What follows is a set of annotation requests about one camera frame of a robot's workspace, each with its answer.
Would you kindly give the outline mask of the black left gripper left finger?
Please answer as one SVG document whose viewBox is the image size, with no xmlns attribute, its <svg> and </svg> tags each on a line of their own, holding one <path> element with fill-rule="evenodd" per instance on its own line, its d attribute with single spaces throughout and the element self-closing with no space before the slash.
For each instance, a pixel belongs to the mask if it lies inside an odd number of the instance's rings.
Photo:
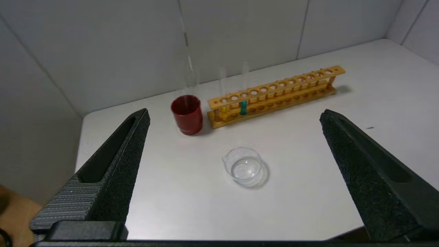
<svg viewBox="0 0 439 247">
<path fill-rule="evenodd" d="M 126 222 L 150 116 L 130 114 L 31 220 L 34 234 L 59 221 Z"/>
</svg>

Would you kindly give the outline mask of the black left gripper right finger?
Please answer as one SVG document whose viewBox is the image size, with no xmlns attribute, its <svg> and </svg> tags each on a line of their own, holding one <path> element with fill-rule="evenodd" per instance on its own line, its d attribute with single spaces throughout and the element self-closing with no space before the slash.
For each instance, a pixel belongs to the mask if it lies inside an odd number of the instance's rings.
<svg viewBox="0 0 439 247">
<path fill-rule="evenodd" d="M 342 114 L 320 123 L 371 240 L 438 240 L 437 189 Z"/>
</svg>

